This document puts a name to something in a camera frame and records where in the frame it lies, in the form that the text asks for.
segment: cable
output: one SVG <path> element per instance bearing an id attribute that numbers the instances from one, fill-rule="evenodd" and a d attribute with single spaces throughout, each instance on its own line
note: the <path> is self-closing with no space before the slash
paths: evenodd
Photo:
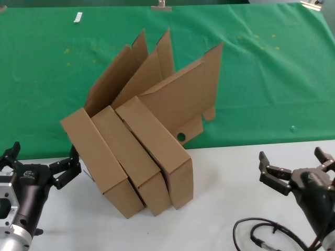
<path id="1" fill-rule="evenodd" d="M 261 226 L 271 226 L 273 227 L 273 233 L 276 230 L 281 231 L 282 233 L 286 234 L 288 237 L 290 237 L 291 239 L 293 239 L 302 249 L 303 251 L 316 251 L 321 247 L 321 244 L 317 245 L 316 247 L 314 247 L 313 249 L 309 249 L 309 247 L 296 235 L 294 234 L 291 230 L 289 230 L 288 228 L 274 222 L 268 219 L 264 219 L 264 218 L 245 218 L 242 220 L 239 220 L 235 223 L 234 227 L 233 227 L 233 232 L 232 232 L 232 236 L 233 236 L 233 241 L 234 241 L 234 245 L 237 251 L 241 251 L 241 249 L 239 248 L 237 241 L 236 241 L 236 228 L 238 226 L 238 224 L 245 222 L 245 221 L 265 221 L 267 223 L 259 223 L 257 225 L 255 225 L 251 231 L 250 231 L 250 239 L 259 247 L 269 247 L 268 245 L 265 244 L 264 241 L 262 241 L 261 239 L 258 239 L 254 236 L 254 231 Z"/>
<path id="2" fill-rule="evenodd" d="M 317 243 L 320 241 L 320 239 L 322 237 L 324 237 L 327 227 L 331 221 L 331 218 L 334 215 L 334 209 L 335 209 L 335 200 L 333 195 L 331 194 L 329 196 L 330 199 L 330 204 L 331 204 L 331 208 L 330 208 L 330 213 L 328 218 L 325 220 L 325 222 L 323 223 L 323 226 L 321 228 L 320 233 L 317 235 L 317 237 L 315 238 L 315 240 L 313 241 L 313 243 L 310 245 L 310 247 L 308 247 L 296 234 L 294 234 L 291 230 L 289 230 L 288 228 L 274 222 L 274 221 L 270 221 L 268 219 L 264 219 L 264 218 L 245 218 L 242 220 L 239 220 L 235 223 L 233 230 L 232 230 L 232 238 L 234 241 L 234 245 L 237 251 L 241 251 L 241 249 L 239 248 L 237 241 L 236 241 L 236 228 L 238 226 L 238 224 L 245 222 L 245 221 L 265 221 L 267 223 L 259 223 L 255 226 L 252 227 L 251 231 L 250 231 L 250 239 L 253 241 L 253 243 L 255 243 L 257 246 L 264 248 L 266 250 L 275 250 L 273 247 L 267 245 L 264 241 L 262 241 L 261 239 L 258 239 L 254 236 L 254 232 L 258 227 L 261 226 L 271 226 L 273 227 L 273 234 L 279 230 L 282 233 L 286 234 L 288 237 L 290 237 L 291 239 L 293 239 L 302 249 L 303 251 L 316 251 L 321 247 L 321 243 L 319 243 L 317 245 Z"/>

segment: green cloth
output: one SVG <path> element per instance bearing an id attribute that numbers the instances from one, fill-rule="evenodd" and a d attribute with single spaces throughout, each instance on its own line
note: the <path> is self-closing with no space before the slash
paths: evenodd
<path id="1" fill-rule="evenodd" d="M 67 156 L 59 121 L 142 28 L 151 51 L 168 27 L 177 70 L 224 42 L 216 119 L 187 148 L 335 139 L 334 40 L 322 14 L 300 4 L 9 8 L 0 150 L 19 141 L 20 158 Z"/>

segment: cardboard box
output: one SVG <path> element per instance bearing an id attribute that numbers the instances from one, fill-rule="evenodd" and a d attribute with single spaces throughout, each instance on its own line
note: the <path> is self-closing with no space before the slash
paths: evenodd
<path id="1" fill-rule="evenodd" d="M 92 121 L 152 214 L 156 216 L 169 208 L 171 200 L 161 170 L 111 106 Z"/>
<path id="2" fill-rule="evenodd" d="M 172 205 L 179 209 L 191 201 L 192 159 L 174 136 L 137 97 L 117 108 L 116 112 L 163 170 Z"/>
<path id="3" fill-rule="evenodd" d="M 184 144 L 203 132 L 201 115 L 215 118 L 222 46 L 164 79 L 138 96 L 153 115 Z"/>
<path id="4" fill-rule="evenodd" d="M 100 192 L 126 218 L 141 211 L 143 203 L 86 111 L 81 108 L 61 124 Z"/>
<path id="5" fill-rule="evenodd" d="M 140 95 L 147 89 L 174 74 L 174 62 L 170 30 L 161 37 L 156 48 L 143 62 L 133 77 L 111 103 L 113 109 L 118 108 L 132 97 Z"/>
<path id="6" fill-rule="evenodd" d="M 109 106 L 148 57 L 144 30 L 132 44 L 126 45 L 88 93 L 85 110 L 93 117 Z"/>

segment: robotic arm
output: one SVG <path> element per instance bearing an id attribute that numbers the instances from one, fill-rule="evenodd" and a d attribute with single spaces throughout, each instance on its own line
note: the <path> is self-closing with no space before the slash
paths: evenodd
<path id="1" fill-rule="evenodd" d="M 63 188 L 81 173 L 79 155 L 74 147 L 70 157 L 47 165 L 24 165 L 17 160 L 16 142 L 0 157 L 0 233 L 4 235 L 0 251 L 27 251 L 32 238 L 43 230 L 37 225 L 52 186 Z M 5 166 L 12 172 L 3 172 Z M 58 178 L 53 175 L 63 172 Z"/>
<path id="2" fill-rule="evenodd" d="M 335 180 L 327 174 L 329 170 L 335 172 L 335 160 L 319 147 L 314 154 L 321 165 L 291 172 L 270 165 L 260 152 L 260 181 L 285 196 L 292 192 L 317 235 L 316 242 L 320 241 L 325 251 L 335 251 Z"/>

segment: white table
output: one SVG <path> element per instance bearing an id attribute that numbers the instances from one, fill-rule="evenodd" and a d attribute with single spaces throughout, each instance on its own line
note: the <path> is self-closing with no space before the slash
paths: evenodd
<path id="1" fill-rule="evenodd" d="M 194 200 L 178 211 L 171 207 L 157 217 L 145 209 L 126 220 L 81 173 L 62 190 L 51 189 L 38 225 L 44 234 L 33 239 L 30 250 L 235 250 L 232 227 L 237 220 L 251 216 L 276 221 L 310 245 L 315 234 L 294 196 L 283 196 L 259 182 L 258 155 L 264 151 L 272 165 L 288 169 L 316 167 L 316 146 L 335 155 L 335 141 L 189 150 Z M 263 250 L 249 239 L 254 224 L 242 223 L 237 229 L 242 251 Z M 301 250 L 288 237 L 279 232 L 273 235 L 271 230 L 265 227 L 256 235 L 283 251 Z"/>

